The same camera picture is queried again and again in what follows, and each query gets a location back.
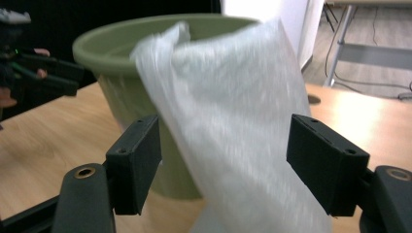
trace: white plastic bag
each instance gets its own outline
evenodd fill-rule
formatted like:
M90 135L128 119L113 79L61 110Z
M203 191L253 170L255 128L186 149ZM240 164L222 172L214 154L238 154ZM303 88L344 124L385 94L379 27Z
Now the white plastic bag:
M309 115L279 19L190 42L179 22L131 57L189 170L227 232L330 232L286 161L292 114Z

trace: white wall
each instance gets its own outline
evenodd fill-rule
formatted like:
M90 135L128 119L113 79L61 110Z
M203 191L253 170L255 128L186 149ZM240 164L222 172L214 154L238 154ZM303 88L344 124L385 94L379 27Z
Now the white wall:
M308 1L297 56L300 67L303 67L313 54L324 1L325 0Z
M324 0L222 0L223 14L267 21L280 17L300 67L310 59Z

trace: black metal mount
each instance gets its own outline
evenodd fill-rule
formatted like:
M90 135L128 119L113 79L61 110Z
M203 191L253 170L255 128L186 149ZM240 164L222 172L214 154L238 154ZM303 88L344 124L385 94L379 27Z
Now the black metal mount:
M362 209L363 233L412 232L412 173L367 169L369 154L308 116L292 116L287 160L328 215Z
M21 101L25 88L36 88L54 95L75 96L84 68L67 61L37 54L34 49L14 48L24 25L0 22L0 86L12 90ZM37 77L37 70L48 72L46 79Z
M116 232L117 215L142 214L161 161L157 116L131 124L103 165L69 171L60 195L1 222L1 233Z

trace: floor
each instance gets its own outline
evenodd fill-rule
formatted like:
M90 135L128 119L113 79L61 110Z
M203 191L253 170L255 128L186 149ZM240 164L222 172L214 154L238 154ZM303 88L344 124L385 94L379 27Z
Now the floor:
M332 8L332 10L337 19L340 20L343 8ZM329 16L336 29L338 23L334 21L331 13ZM322 15L313 59L303 71L303 78L307 83L319 85L324 83L326 65L328 70L336 52L336 41L339 34L340 30L332 42L334 34L325 15ZM412 49L412 8L358 8L345 41ZM412 60L411 70L339 62L336 75L341 80L335 77L337 84L333 88L351 89L367 95L401 99L412 103Z

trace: table surface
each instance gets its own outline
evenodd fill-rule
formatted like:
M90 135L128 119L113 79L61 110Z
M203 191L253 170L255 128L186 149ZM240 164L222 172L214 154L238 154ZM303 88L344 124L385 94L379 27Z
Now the table surface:
M369 168L412 170L412 105L307 85L321 99L312 116L371 154ZM4 219L58 194L74 167L102 163L120 136L97 83L2 122L0 216ZM118 232L188 232L204 200L174 200L150 192L141 216L116 216ZM355 217L334 218L333 232L359 232Z
M326 3L337 5L409 5L412 0L326 0Z

